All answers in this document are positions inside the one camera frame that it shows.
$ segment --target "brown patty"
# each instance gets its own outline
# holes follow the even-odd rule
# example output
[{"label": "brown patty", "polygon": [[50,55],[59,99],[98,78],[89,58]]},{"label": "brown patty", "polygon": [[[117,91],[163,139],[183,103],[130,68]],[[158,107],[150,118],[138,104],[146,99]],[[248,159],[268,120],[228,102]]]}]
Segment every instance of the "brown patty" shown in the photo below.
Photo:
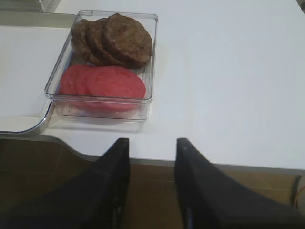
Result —
[{"label": "brown patty", "polygon": [[71,39],[72,47],[75,53],[85,61],[97,66],[105,66],[106,62],[94,55],[88,45],[87,30],[90,23],[90,21],[81,20],[73,26],[71,29],[71,35],[73,36]]},{"label": "brown patty", "polygon": [[152,38],[144,26],[118,13],[107,19],[102,41],[112,56],[138,68],[146,65],[153,52]]},{"label": "brown patty", "polygon": [[89,46],[92,48],[92,50],[95,52],[95,54],[102,58],[107,60],[107,63],[109,65],[118,65],[122,67],[129,68],[130,65],[126,62],[119,61],[116,58],[112,57],[109,52],[105,49],[103,43],[102,43],[102,34],[103,34],[103,27],[105,24],[106,18],[102,18],[97,21],[92,21],[89,24],[89,28],[87,31],[87,40]]}]

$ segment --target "white tray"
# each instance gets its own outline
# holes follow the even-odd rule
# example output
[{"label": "white tray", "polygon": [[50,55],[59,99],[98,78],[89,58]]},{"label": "white tray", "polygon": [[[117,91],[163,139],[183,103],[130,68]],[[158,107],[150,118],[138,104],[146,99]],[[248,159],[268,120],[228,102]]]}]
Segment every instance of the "white tray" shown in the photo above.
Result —
[{"label": "white tray", "polygon": [[44,86],[74,20],[70,14],[0,12],[0,135],[31,136],[46,127],[52,104]]}]

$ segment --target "floor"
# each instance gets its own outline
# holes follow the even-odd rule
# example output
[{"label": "floor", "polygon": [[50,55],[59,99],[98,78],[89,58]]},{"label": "floor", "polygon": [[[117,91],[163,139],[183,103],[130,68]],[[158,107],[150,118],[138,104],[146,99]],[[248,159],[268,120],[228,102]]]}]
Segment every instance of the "floor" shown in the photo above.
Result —
[{"label": "floor", "polygon": [[[0,213],[54,190],[90,164],[56,143],[0,140]],[[268,198],[290,203],[295,175],[225,173]],[[123,228],[182,228],[172,167],[132,165]]]}]

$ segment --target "white table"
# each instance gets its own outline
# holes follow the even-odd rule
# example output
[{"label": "white table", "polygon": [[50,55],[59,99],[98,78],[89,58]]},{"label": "white table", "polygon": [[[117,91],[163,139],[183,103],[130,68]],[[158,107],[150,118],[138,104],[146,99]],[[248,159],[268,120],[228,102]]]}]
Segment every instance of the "white table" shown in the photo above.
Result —
[{"label": "white table", "polygon": [[84,156],[119,137],[131,158],[174,161],[187,137],[219,165],[305,170],[305,17],[294,0],[61,0],[80,10],[159,16],[150,117],[130,131],[107,122],[61,120],[40,138]]}]

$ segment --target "food container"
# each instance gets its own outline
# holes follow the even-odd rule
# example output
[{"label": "food container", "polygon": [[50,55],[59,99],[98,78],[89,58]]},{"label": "food container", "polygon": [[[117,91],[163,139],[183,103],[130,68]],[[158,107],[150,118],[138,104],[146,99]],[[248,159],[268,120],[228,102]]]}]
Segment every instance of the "food container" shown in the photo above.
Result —
[{"label": "food container", "polygon": [[53,13],[60,0],[0,0],[0,10]]},{"label": "food container", "polygon": [[[107,11],[80,11],[74,23],[82,19],[98,20],[107,18],[116,12]],[[154,62],[156,50],[156,31],[158,17],[155,14],[142,13],[123,13],[121,15],[134,18],[139,21],[148,31],[152,38],[152,57],[145,67],[134,70],[134,72],[142,79],[146,87],[146,94],[143,99],[133,98],[114,98],[114,97],[97,97],[97,96],[80,96],[80,95],[63,95],[59,93],[60,80],[67,67],[82,63],[76,57],[71,46],[71,34],[69,34],[67,41],[61,51],[50,79],[45,87],[47,98],[52,99],[59,113],[63,117],[99,117],[99,118],[116,118],[124,119],[126,121],[145,121],[149,116],[151,102],[153,101],[153,81],[154,81]],[[79,106],[81,103],[95,103],[96,105],[102,103],[111,104],[129,104],[135,108],[129,111],[109,112],[104,110],[88,109],[86,106]]]}]

